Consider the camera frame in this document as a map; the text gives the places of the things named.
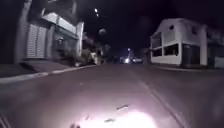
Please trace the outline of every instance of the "light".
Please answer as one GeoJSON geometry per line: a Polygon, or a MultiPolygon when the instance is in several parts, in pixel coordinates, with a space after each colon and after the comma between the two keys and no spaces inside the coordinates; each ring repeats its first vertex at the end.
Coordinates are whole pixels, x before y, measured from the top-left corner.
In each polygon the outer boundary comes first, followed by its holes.
{"type": "Polygon", "coordinates": [[[97,13],[98,12],[98,10],[95,8],[95,12],[97,13]]]}
{"type": "Polygon", "coordinates": [[[126,59],[124,60],[124,63],[129,64],[129,63],[130,63],[130,59],[129,59],[129,58],[126,58],[126,59]]]}
{"type": "Polygon", "coordinates": [[[142,59],[140,59],[140,58],[135,58],[135,59],[133,59],[133,61],[134,61],[134,62],[142,62],[142,59]]]}
{"type": "Polygon", "coordinates": [[[53,2],[56,2],[56,1],[58,1],[58,0],[49,0],[48,3],[50,4],[50,3],[53,3],[53,2]]]}
{"type": "Polygon", "coordinates": [[[80,122],[81,128],[157,128],[154,120],[142,112],[129,112],[113,121],[104,119],[85,120],[80,122]]]}

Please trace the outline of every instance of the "road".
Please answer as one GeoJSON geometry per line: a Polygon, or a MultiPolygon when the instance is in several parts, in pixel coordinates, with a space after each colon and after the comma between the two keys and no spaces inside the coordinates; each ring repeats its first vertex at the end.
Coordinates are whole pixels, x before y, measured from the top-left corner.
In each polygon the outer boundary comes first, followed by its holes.
{"type": "Polygon", "coordinates": [[[222,127],[223,75],[97,66],[0,85],[0,112],[12,128],[94,128],[91,121],[116,122],[130,113],[147,115],[160,128],[222,127]]]}

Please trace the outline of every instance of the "garage door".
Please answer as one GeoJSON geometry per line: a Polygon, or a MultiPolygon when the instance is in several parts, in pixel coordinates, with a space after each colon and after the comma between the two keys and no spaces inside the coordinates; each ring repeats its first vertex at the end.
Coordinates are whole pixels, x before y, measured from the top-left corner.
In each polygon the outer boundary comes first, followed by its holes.
{"type": "Polygon", "coordinates": [[[45,57],[46,31],[46,28],[30,25],[27,39],[27,58],[41,59],[45,57]]]}

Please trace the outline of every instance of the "sidewalk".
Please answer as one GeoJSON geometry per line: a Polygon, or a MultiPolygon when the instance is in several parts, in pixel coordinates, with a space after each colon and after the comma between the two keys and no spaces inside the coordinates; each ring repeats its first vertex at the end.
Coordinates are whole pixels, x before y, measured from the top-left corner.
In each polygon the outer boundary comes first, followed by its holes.
{"type": "Polygon", "coordinates": [[[161,70],[180,71],[180,72],[224,72],[223,69],[208,69],[208,68],[190,69],[190,68],[170,67],[161,65],[151,65],[151,66],[161,70]]]}
{"type": "Polygon", "coordinates": [[[48,75],[80,70],[95,65],[69,67],[51,61],[29,61],[17,65],[0,66],[0,85],[15,83],[48,75]]]}
{"type": "Polygon", "coordinates": [[[0,65],[0,78],[32,73],[37,71],[26,64],[0,65]]]}

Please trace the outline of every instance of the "white building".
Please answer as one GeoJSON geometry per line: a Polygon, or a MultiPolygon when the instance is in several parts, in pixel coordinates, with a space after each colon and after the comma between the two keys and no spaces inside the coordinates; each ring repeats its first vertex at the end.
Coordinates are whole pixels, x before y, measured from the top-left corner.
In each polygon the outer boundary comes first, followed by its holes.
{"type": "Polygon", "coordinates": [[[163,20],[151,36],[151,62],[182,67],[224,67],[224,36],[186,19],[163,20]]]}

